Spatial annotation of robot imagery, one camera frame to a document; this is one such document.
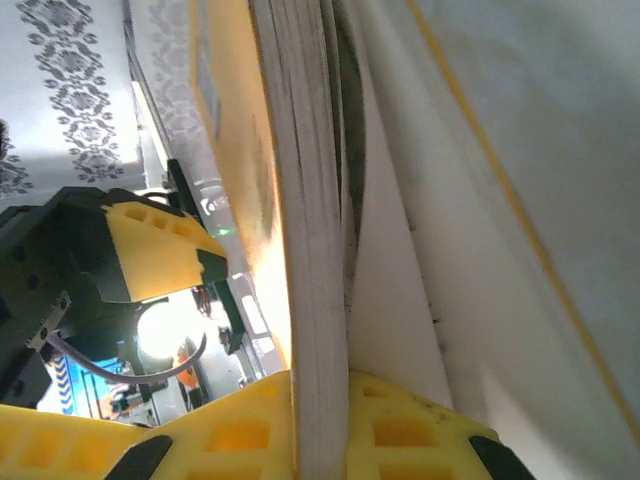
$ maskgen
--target bright light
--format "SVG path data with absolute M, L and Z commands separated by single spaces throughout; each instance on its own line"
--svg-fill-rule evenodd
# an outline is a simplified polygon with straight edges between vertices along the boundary
M 171 303 L 176 313 L 176 319 L 180 323 L 181 335 L 187 336 L 196 346 L 200 345 L 202 334 L 205 331 L 206 320 L 198 311 L 196 302 L 190 289 L 181 290 L 169 295 Z
M 179 312 L 169 302 L 152 305 L 138 320 L 138 344 L 155 358 L 173 357 L 186 338 Z
M 267 329 L 267 325 L 264 323 L 262 314 L 260 313 L 260 310 L 258 310 L 258 305 L 256 305 L 256 301 L 253 299 L 253 296 L 246 295 L 242 297 L 242 306 L 244 307 L 244 311 L 247 312 L 247 317 L 249 318 L 249 323 L 251 324 L 251 330 L 253 333 L 255 335 L 267 333 L 269 330 Z
M 222 305 L 222 302 L 219 300 L 211 302 L 211 318 L 219 323 L 220 326 L 231 326 L 229 317 L 227 316 L 227 311 L 224 309 L 224 305 Z
M 254 344 L 257 344 L 258 348 L 264 355 L 276 349 L 276 344 L 273 343 L 271 337 L 257 338 L 254 340 Z

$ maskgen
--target black plastic part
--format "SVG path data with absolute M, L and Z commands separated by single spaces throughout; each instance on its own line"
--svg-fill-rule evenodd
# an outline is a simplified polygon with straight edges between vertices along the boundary
M 198 250 L 198 261 L 204 267 L 202 271 L 203 285 L 215 284 L 227 279 L 229 271 L 226 258 L 215 253 Z
M 70 308 L 48 328 L 62 330 L 64 337 L 90 338 L 98 328 L 119 329 L 134 318 L 136 305 L 130 303 L 104 208 L 122 202 L 184 216 L 126 190 L 87 187 L 66 187 L 43 206 L 10 207 L 0 214 L 0 403 L 33 407 L 48 388 L 40 352 L 25 345 L 41 331 L 63 291 Z M 24 385 L 16 389 L 19 380 Z
M 136 376 L 144 375 L 146 372 L 144 371 L 144 367 L 142 362 L 140 361 L 140 357 L 138 356 L 138 345 L 136 341 L 133 339 L 133 336 L 127 338 L 125 341 L 125 347 L 128 350 L 128 359 L 131 364 L 131 370 L 133 370 L 133 374 Z M 140 390 L 140 396 L 142 397 L 143 402 L 148 402 L 151 400 L 152 393 L 151 387 L 147 383 L 141 383 L 138 385 L 138 389 Z
M 229 288 L 229 283 L 226 280 L 215 282 L 215 288 L 231 324 L 231 335 L 229 335 L 228 342 L 225 342 L 224 347 L 228 354 L 232 354 L 242 345 L 242 339 L 247 330 L 242 321 L 240 310 L 238 310 L 238 305 Z
M 180 162 L 175 158 L 168 160 L 167 171 L 169 174 L 169 184 L 172 188 L 175 188 L 175 192 L 169 194 L 169 204 L 174 208 L 184 210 L 194 217 L 200 225 L 204 225 L 202 218 L 200 218 L 196 201 L 193 199 L 193 195 L 189 189 L 187 177 L 180 166 Z
M 200 391 L 200 388 L 193 388 L 189 390 L 188 395 L 194 410 L 204 405 L 205 402 L 204 398 L 202 398 L 202 391 Z
M 469 443 L 493 480 L 535 480 L 510 448 L 483 436 L 471 437 Z
M 131 447 L 104 477 L 104 480 L 150 480 L 173 440 L 158 435 Z
M 193 340 L 191 340 L 190 338 L 187 337 L 187 340 L 186 340 L 185 344 L 186 344 L 185 346 L 187 348 L 187 354 L 189 356 L 193 355 L 196 352 L 196 345 L 193 343 Z M 206 377 L 204 375 L 204 372 L 202 370 L 202 364 L 200 362 L 196 362 L 193 365 L 193 371 L 196 374 L 196 379 L 198 380 L 198 390 L 199 390 L 199 402 L 200 402 L 200 405 L 197 405 L 197 406 L 202 406 L 205 403 L 209 403 L 211 401 L 211 394 L 209 393 L 209 387 L 207 385 Z M 194 407 L 196 407 L 196 402 L 197 401 L 198 401 L 198 399 L 196 399 L 196 401 L 194 401 L 194 399 L 191 398 L 191 404 L 194 405 Z

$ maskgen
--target purple cable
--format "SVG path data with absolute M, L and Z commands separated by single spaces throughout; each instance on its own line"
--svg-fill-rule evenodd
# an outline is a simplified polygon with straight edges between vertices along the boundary
M 117 383 L 124 383 L 127 385 L 138 385 L 140 383 L 161 383 L 167 380 L 168 378 L 174 377 L 181 372 L 184 372 L 194 363 L 198 361 L 198 359 L 204 353 L 204 349 L 207 347 L 207 335 L 202 334 L 202 341 L 200 342 L 200 346 L 198 350 L 196 350 L 193 355 L 187 358 L 183 363 L 178 365 L 177 367 L 171 368 L 169 370 L 165 370 L 164 372 L 154 373 L 151 375 L 139 375 L 139 376 L 129 376 L 129 375 L 119 375 L 117 373 L 110 372 L 109 370 L 105 370 L 102 367 L 97 366 L 87 357 L 85 357 L 82 353 L 77 351 L 67 342 L 58 337 L 57 334 L 51 333 L 47 337 L 47 342 L 49 342 L 56 350 L 65 355 L 69 355 L 73 358 L 79 365 L 82 365 L 84 368 L 89 370 L 91 373 L 95 373 L 96 375 L 101 376 L 102 378 L 106 378 L 107 380 L 111 380 Z

